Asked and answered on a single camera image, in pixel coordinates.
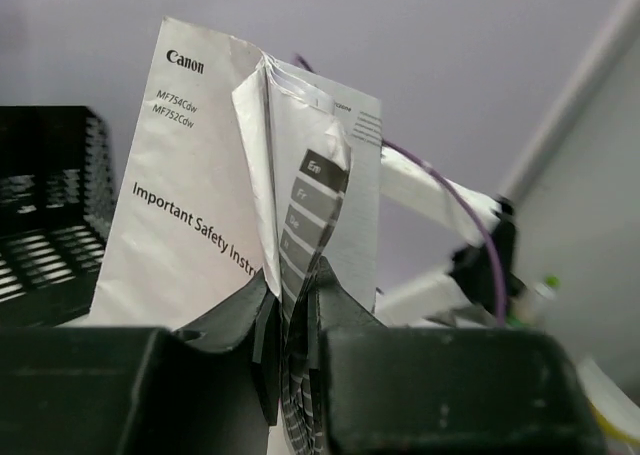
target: black basket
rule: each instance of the black basket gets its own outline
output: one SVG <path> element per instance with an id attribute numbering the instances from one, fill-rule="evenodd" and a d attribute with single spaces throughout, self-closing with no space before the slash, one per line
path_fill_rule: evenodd
<path id="1" fill-rule="evenodd" d="M 0 327 L 89 312 L 115 210 L 104 122 L 86 107 L 0 107 Z"/>

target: cable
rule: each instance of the cable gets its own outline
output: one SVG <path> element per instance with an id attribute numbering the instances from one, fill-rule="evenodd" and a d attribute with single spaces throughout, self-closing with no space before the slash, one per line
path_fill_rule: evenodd
<path id="1" fill-rule="evenodd" d="M 296 54 L 294 59 L 294 65 L 304 68 L 305 70 L 315 73 L 311 68 L 311 65 L 305 60 L 302 55 Z M 462 207 L 462 209 L 469 215 L 471 221 L 474 223 L 480 235 L 484 239 L 485 246 L 487 247 L 487 254 L 489 255 L 489 261 L 491 262 L 491 273 L 493 275 L 493 284 L 495 290 L 495 299 L 496 299 L 496 313 L 495 317 L 498 322 L 498 326 L 503 327 L 506 319 L 506 311 L 507 311 L 507 287 L 504 280 L 504 270 L 502 269 L 502 263 L 500 262 L 500 256 L 498 255 L 498 250 L 496 248 L 493 239 L 491 238 L 491 234 L 487 231 L 482 220 L 478 214 L 473 210 L 471 205 L 467 203 L 467 201 L 460 195 L 460 193 L 455 189 L 455 187 L 447 180 L 445 177 L 440 174 L 435 168 L 428 165 L 424 160 L 420 157 L 414 155 L 413 153 L 405 150 L 404 148 L 396 145 L 395 143 L 389 142 L 387 140 L 382 140 L 382 144 L 387 147 L 395 150 L 400 155 L 407 158 L 411 162 L 415 163 L 418 167 L 423 169 L 426 173 L 428 173 L 433 179 L 440 184 L 440 186 L 451 194 L 451 196 L 455 199 L 455 201 Z"/>

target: blurred background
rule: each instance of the blurred background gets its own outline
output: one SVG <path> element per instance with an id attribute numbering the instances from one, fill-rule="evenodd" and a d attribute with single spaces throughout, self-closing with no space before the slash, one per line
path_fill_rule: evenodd
<path id="1" fill-rule="evenodd" d="M 494 194 L 620 0 L 0 0 L 0 104 L 80 104 L 122 179 L 162 17 L 247 39 L 383 101 L 385 137 Z M 459 239 L 381 208 L 379 285 Z"/>

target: instruction manual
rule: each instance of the instruction manual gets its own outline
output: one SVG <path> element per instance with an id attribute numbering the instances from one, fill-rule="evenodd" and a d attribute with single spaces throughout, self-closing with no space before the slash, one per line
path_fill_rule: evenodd
<path id="1" fill-rule="evenodd" d="M 372 309 L 381 123 L 373 97 L 166 18 L 77 323 L 177 329 L 260 269 L 295 298 L 319 253 Z"/>

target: canon logo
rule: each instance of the canon logo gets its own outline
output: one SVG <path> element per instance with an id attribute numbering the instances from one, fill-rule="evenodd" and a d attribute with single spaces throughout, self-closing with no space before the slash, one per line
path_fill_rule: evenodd
<path id="1" fill-rule="evenodd" d="M 175 50 L 169 50 L 167 52 L 167 60 L 181 67 L 187 68 L 192 72 L 204 73 L 204 64 L 197 60 L 191 60 L 190 58 L 183 57 Z"/>

